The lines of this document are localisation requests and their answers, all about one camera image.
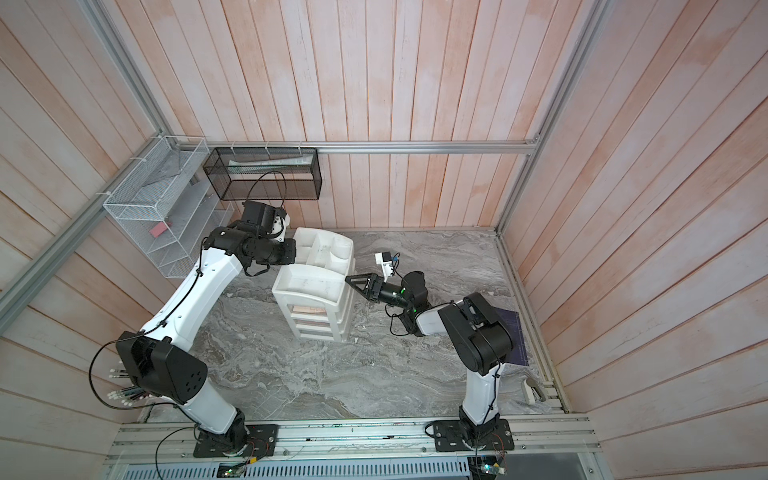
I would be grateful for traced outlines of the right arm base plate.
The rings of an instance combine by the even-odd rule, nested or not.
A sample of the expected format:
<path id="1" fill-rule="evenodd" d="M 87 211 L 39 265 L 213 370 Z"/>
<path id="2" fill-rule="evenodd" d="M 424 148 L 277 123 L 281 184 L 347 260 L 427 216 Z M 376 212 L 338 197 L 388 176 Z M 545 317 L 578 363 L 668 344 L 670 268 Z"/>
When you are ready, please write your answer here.
<path id="1" fill-rule="evenodd" d="M 436 420 L 425 432 L 434 440 L 438 452 L 512 451 L 515 449 L 507 420 L 495 416 L 481 426 L 469 420 Z"/>

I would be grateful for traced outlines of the white plastic drawer organizer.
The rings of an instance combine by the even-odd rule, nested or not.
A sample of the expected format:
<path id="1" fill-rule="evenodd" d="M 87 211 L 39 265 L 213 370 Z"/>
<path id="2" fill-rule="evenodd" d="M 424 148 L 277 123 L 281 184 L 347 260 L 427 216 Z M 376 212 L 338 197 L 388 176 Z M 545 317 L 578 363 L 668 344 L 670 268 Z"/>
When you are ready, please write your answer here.
<path id="1" fill-rule="evenodd" d="M 293 236 L 296 259 L 280 268 L 273 296 L 300 340 L 347 340 L 353 304 L 345 277 L 355 272 L 354 242 L 341 234 L 300 227 Z M 293 305 L 323 307 L 327 317 L 293 315 Z"/>

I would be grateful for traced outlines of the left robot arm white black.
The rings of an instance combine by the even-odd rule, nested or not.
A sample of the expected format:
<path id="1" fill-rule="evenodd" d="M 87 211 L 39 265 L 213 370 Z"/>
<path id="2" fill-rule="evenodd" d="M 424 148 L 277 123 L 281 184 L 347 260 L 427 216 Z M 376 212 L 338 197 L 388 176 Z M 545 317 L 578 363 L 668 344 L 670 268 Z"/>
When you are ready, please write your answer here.
<path id="1" fill-rule="evenodd" d="M 208 379 L 208 367 L 190 354 L 197 333 L 230 282 L 250 267 L 262 273 L 290 265 L 296 242 L 287 237 L 283 207 L 247 200 L 240 219 L 216 227 L 200 243 L 190 273 L 164 307 L 138 332 L 125 332 L 116 349 L 132 384 L 177 406 L 227 456 L 247 443 L 243 413 Z"/>

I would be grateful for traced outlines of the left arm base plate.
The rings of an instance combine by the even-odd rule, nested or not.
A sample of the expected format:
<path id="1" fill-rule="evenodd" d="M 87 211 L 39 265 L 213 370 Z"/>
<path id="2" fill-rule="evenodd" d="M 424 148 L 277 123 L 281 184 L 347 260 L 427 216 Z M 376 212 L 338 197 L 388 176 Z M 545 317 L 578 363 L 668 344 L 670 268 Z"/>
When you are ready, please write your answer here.
<path id="1" fill-rule="evenodd" d="M 277 424 L 233 424 L 221 435 L 201 430 L 193 457 L 269 457 L 274 454 L 278 431 Z"/>

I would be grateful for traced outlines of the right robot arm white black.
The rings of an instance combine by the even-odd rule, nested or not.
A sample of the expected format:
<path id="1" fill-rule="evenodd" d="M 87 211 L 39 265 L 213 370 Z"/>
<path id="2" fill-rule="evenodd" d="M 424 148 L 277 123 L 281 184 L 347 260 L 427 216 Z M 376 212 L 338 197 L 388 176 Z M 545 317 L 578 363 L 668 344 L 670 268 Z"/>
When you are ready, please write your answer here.
<path id="1" fill-rule="evenodd" d="M 408 335 L 447 335 L 467 369 L 465 397 L 456 420 L 428 425 L 438 451 L 502 449 L 508 422 L 498 407 L 501 374 L 512 353 L 512 335 L 494 307 L 478 292 L 432 305 L 425 275 L 412 271 L 398 285 L 376 273 L 348 275 L 345 282 L 366 300 L 397 307 Z"/>

